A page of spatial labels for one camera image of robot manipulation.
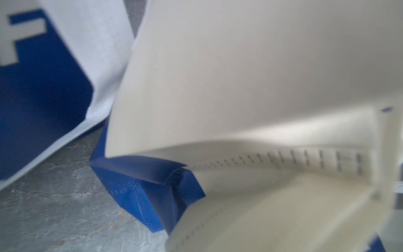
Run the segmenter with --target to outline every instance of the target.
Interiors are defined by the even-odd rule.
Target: white fabric
[[[353,251],[373,235],[398,177],[402,7],[148,4],[105,156],[164,158],[194,173],[206,197],[185,211],[168,251]]]

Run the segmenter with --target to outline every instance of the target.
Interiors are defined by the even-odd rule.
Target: blue fabric
[[[160,158],[105,158],[107,130],[108,123],[92,154],[91,167],[121,207],[150,231],[159,231],[163,226],[170,234],[186,208],[205,196],[195,176],[182,168],[184,164]],[[135,188],[141,193],[129,190],[131,184],[136,184]]]
[[[138,179],[97,167],[92,169],[119,206],[135,216],[151,232],[164,229]]]
[[[92,86],[41,10],[46,33],[15,41],[19,62],[0,67],[0,179],[7,179],[85,119]]]
[[[379,239],[379,236],[372,241],[370,248],[371,249],[368,250],[368,252],[386,252],[381,240]]]

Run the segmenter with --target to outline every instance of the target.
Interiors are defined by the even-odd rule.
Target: packaging bag
[[[109,114],[133,43],[123,1],[0,2],[0,189]]]

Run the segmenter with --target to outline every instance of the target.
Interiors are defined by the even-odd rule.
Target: perforated seam line
[[[224,209],[219,209],[214,212],[214,214],[210,214],[207,216],[206,219],[204,219],[202,222],[200,222],[198,225],[196,225],[189,233],[187,233],[182,239],[180,243],[175,244],[175,248],[171,249],[170,252],[179,252],[179,249],[183,247],[183,245],[189,241],[190,238],[192,238],[195,234],[197,234],[199,231],[201,231],[204,227],[206,227],[210,221],[212,221],[214,218],[219,216],[224,212]]]

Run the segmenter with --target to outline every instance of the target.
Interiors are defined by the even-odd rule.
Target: grey stone floor
[[[164,251],[89,167],[100,130],[59,150],[0,191],[0,251]]]

